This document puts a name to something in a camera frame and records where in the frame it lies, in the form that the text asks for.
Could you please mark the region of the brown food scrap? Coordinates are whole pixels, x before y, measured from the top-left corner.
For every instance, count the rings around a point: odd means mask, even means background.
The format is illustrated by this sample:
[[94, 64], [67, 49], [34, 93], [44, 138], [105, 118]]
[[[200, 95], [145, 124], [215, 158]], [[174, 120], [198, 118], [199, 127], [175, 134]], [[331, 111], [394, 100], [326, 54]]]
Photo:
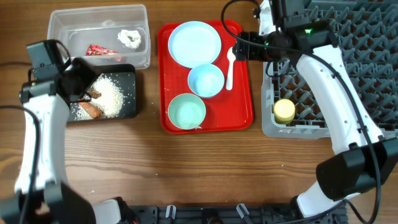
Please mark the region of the brown food scrap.
[[89, 96], [94, 99], [98, 99], [99, 97], [101, 97], [101, 93], [96, 90], [90, 90], [88, 93]]

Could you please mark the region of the sausage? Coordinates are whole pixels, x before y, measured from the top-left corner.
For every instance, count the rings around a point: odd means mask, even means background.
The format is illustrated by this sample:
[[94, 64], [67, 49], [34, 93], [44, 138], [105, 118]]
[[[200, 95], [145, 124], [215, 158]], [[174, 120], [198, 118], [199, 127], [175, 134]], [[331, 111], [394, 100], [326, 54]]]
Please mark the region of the sausage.
[[86, 113], [88, 113], [91, 118], [99, 119], [102, 117], [102, 111], [95, 105], [92, 105], [89, 102], [80, 102], [79, 105], [85, 110]]

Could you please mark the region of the red snack wrapper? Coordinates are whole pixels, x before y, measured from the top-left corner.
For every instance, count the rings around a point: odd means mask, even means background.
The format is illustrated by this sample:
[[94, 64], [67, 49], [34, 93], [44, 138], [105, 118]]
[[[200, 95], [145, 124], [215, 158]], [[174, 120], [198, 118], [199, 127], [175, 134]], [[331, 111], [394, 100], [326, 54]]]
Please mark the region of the red snack wrapper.
[[99, 59], [105, 62], [125, 62], [125, 57], [118, 56], [117, 51], [110, 50], [106, 47], [90, 44], [86, 50], [86, 56], [99, 56]]

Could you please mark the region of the white rice pile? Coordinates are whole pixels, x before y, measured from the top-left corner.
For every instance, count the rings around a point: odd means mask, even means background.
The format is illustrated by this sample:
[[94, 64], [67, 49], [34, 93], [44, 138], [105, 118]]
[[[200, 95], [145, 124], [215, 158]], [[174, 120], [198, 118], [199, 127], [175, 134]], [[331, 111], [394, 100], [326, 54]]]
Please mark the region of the white rice pile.
[[[117, 117], [122, 107], [124, 106], [124, 98], [122, 89], [117, 86], [118, 81], [114, 81], [111, 75], [101, 75], [94, 84], [90, 87], [90, 90], [96, 90], [101, 93], [101, 97], [98, 99], [91, 98], [90, 96], [85, 96], [83, 102], [89, 102], [95, 105], [102, 111], [102, 117], [105, 118], [115, 118]], [[84, 121], [93, 119], [88, 113], [79, 105], [79, 103], [71, 106], [71, 120], [72, 121]]]

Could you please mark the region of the light blue bowl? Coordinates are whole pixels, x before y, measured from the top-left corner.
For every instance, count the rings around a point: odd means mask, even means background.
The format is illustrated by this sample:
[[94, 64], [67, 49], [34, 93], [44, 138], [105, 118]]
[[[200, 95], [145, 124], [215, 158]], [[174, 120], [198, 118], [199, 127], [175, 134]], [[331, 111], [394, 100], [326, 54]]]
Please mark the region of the light blue bowl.
[[201, 98], [212, 98], [224, 87], [223, 72], [210, 63], [199, 65], [190, 70], [187, 77], [189, 89]]

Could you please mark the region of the yellow plastic cup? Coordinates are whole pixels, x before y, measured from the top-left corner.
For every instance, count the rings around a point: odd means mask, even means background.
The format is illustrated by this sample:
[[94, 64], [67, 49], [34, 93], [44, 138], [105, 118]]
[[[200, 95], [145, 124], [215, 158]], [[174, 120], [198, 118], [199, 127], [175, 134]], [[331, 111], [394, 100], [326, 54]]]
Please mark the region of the yellow plastic cup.
[[295, 117], [295, 104], [288, 99], [280, 99], [273, 106], [276, 123], [289, 124]]

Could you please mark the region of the green bowl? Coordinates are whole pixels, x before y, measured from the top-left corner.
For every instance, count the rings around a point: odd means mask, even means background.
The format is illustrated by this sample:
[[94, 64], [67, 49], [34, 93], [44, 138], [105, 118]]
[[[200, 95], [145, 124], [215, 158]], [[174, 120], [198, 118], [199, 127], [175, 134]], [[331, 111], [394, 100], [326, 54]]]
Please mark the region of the green bowl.
[[172, 99], [167, 114], [171, 123], [182, 130], [195, 129], [206, 117], [203, 100], [191, 93], [183, 93]]

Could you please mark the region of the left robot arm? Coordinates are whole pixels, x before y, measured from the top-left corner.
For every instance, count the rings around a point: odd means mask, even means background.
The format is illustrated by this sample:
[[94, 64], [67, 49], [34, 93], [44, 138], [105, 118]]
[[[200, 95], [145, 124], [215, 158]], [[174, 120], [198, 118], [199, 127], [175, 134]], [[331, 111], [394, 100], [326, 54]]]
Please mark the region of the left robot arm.
[[92, 205], [68, 184], [65, 129], [70, 105], [102, 74], [134, 72], [129, 64], [90, 65], [82, 58], [33, 65], [20, 92], [25, 113], [22, 167], [13, 198], [1, 201], [5, 223], [136, 223], [116, 197]]

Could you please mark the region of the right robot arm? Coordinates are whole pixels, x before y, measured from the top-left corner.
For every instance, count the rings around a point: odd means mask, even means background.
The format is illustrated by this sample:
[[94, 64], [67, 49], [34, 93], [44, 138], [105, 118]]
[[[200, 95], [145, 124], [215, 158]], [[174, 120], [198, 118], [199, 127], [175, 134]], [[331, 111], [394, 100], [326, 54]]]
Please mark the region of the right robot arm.
[[334, 156], [316, 168], [316, 182], [294, 198], [301, 222], [313, 221], [381, 187], [397, 164], [397, 139], [386, 139], [361, 102], [326, 21], [314, 21], [302, 1], [263, 1], [253, 10], [258, 32], [236, 35], [238, 60], [266, 63], [286, 58], [310, 87], [330, 132]]

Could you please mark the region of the grey dishwasher rack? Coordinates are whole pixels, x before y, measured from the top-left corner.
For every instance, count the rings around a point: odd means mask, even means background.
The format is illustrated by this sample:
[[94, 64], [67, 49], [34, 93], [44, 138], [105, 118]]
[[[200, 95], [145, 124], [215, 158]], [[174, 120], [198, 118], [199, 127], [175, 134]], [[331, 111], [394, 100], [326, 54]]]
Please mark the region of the grey dishwasher rack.
[[[326, 21], [365, 109], [386, 138], [397, 136], [397, 1], [304, 1], [311, 21]], [[289, 124], [276, 123], [273, 106], [295, 104]], [[320, 139], [329, 131], [317, 102], [288, 60], [265, 63], [261, 86], [262, 132], [273, 138]]]

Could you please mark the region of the black tray bin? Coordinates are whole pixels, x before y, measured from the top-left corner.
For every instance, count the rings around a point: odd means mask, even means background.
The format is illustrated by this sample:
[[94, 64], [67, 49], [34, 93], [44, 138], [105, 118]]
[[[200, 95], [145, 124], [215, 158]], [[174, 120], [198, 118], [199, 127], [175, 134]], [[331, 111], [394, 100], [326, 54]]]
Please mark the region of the black tray bin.
[[[122, 89], [123, 95], [125, 96], [124, 106], [122, 107], [120, 114], [115, 118], [89, 119], [89, 120], [84, 120], [84, 121], [94, 121], [94, 120], [97, 121], [97, 120], [106, 120], [106, 119], [122, 119], [122, 118], [135, 117], [137, 114], [137, 108], [136, 108], [136, 86], [137, 85], [136, 85], [136, 70], [135, 70], [135, 68], [130, 64], [110, 66], [110, 67], [106, 68], [101, 75], [111, 75], [111, 78], [114, 81], [118, 81], [117, 86], [119, 86]], [[70, 123], [84, 122], [84, 121], [72, 121], [71, 120], [71, 111], [70, 111], [70, 116], [69, 116], [68, 121]]]

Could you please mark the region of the light blue plate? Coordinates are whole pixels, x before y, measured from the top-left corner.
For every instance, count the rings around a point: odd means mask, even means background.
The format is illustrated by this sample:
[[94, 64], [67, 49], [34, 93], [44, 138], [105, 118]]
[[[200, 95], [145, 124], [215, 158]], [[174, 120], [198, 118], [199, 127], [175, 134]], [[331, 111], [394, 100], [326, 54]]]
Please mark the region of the light blue plate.
[[190, 21], [178, 25], [168, 40], [171, 57], [181, 66], [194, 68], [213, 63], [221, 52], [221, 37], [205, 22]]

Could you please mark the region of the clear plastic bin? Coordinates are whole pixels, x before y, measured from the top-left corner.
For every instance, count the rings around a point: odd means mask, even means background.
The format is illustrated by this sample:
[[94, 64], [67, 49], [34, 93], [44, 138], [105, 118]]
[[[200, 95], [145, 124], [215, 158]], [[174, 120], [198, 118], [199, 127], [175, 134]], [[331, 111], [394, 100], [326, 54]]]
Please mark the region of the clear plastic bin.
[[[130, 49], [118, 40], [122, 30], [137, 30], [141, 44]], [[81, 57], [92, 65], [129, 63], [136, 69], [150, 65], [150, 31], [147, 9], [143, 4], [86, 7], [56, 10], [51, 13], [48, 39], [61, 41], [71, 57]], [[105, 62], [100, 56], [86, 56], [90, 44], [115, 50], [125, 62]]]

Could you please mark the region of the white crumpled tissue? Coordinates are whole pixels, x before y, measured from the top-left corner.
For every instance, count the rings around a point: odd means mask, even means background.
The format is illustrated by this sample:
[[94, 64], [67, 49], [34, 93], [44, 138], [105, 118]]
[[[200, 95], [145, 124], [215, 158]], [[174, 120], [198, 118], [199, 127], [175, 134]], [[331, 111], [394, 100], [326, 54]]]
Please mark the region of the white crumpled tissue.
[[118, 40], [130, 49], [137, 49], [141, 44], [141, 35], [137, 30], [122, 30]]

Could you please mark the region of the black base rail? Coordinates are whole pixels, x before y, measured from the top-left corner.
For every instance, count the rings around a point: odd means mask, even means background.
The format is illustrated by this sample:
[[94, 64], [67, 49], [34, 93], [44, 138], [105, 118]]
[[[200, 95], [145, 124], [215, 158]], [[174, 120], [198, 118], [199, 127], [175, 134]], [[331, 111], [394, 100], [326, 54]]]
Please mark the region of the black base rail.
[[316, 223], [348, 224], [346, 205], [335, 207], [312, 217], [303, 217], [294, 203], [267, 203], [248, 206], [243, 203], [227, 207], [165, 207], [130, 205], [131, 223], [139, 224], [273, 224]]

